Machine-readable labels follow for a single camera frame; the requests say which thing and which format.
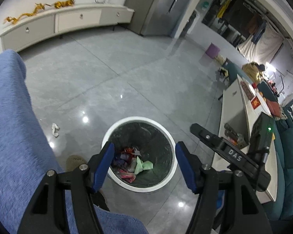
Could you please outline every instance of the stainless steel refrigerator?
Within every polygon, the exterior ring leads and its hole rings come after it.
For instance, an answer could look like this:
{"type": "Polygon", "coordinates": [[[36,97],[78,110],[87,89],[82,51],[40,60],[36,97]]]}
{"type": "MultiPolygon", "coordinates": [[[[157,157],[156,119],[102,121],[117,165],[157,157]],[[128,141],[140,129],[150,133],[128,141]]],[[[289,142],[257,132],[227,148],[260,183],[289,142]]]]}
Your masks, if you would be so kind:
{"type": "Polygon", "coordinates": [[[131,31],[144,36],[170,35],[189,0],[126,0],[125,6],[134,9],[131,31]]]}

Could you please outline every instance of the golden dragon decoration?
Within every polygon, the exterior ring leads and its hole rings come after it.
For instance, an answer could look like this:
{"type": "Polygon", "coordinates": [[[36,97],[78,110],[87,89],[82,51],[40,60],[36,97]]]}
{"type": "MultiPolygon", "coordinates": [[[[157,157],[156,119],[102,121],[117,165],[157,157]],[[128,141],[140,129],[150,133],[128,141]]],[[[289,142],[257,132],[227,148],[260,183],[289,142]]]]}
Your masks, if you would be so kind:
{"type": "Polygon", "coordinates": [[[22,15],[20,15],[18,18],[15,18],[15,17],[7,17],[4,19],[4,24],[6,22],[12,22],[13,25],[15,25],[23,16],[28,16],[28,17],[31,17],[31,16],[35,16],[39,10],[44,10],[45,9],[45,6],[50,6],[50,7],[55,7],[56,9],[59,9],[59,8],[63,8],[63,7],[68,7],[68,6],[74,6],[75,4],[75,1],[74,0],[67,0],[67,1],[57,1],[53,4],[42,4],[42,3],[36,3],[36,7],[34,9],[34,11],[32,13],[23,13],[22,15]]]}

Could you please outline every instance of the sofa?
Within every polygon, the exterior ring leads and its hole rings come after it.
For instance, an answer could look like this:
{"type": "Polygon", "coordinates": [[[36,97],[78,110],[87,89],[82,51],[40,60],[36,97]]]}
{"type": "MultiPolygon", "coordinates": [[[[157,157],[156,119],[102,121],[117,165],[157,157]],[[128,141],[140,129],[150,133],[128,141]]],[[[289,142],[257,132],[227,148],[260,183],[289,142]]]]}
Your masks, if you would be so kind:
{"type": "MultiPolygon", "coordinates": [[[[250,83],[251,79],[236,64],[226,61],[223,67],[228,70],[230,84],[236,80],[237,75],[244,77],[250,83]]],[[[263,97],[277,102],[276,97],[265,82],[261,82],[257,88],[263,93],[263,97]]],[[[278,187],[275,202],[263,204],[272,228],[278,226],[277,233],[282,227],[280,222],[286,222],[293,217],[293,121],[287,108],[283,108],[287,120],[279,120],[274,123],[274,145],[277,156],[278,187]]]]}

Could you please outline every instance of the trash bag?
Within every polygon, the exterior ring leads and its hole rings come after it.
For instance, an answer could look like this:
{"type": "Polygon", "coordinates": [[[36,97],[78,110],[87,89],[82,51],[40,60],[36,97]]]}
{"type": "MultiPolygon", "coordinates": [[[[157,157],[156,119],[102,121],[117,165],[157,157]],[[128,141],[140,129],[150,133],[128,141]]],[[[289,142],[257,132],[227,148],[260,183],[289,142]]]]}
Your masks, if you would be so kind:
{"type": "MultiPolygon", "coordinates": [[[[140,188],[153,187],[169,174],[173,152],[168,139],[156,127],[145,122],[129,122],[116,128],[108,140],[114,143],[115,154],[119,154],[124,148],[136,147],[143,162],[153,163],[153,169],[142,171],[132,183],[120,179],[126,184],[140,188]]],[[[112,166],[111,169],[117,174],[117,169],[112,166]]]]}

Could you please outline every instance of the bucket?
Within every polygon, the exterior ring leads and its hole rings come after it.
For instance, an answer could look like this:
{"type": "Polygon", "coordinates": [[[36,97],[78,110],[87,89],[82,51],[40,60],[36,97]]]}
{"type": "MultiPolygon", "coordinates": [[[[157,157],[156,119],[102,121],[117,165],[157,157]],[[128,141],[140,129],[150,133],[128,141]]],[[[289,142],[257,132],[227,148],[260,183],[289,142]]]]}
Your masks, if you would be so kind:
{"type": "Polygon", "coordinates": [[[177,168],[175,142],[159,123],[145,117],[127,117],[114,123],[106,132],[102,147],[107,141],[114,143],[115,152],[126,147],[137,147],[143,162],[153,163],[152,170],[142,171],[132,183],[115,175],[110,167],[108,175],[121,187],[134,192],[151,192],[166,185],[177,168]]]}
{"type": "Polygon", "coordinates": [[[220,49],[217,46],[215,46],[213,43],[211,43],[205,53],[210,58],[214,59],[217,55],[219,55],[219,52],[220,52],[220,49]]]}

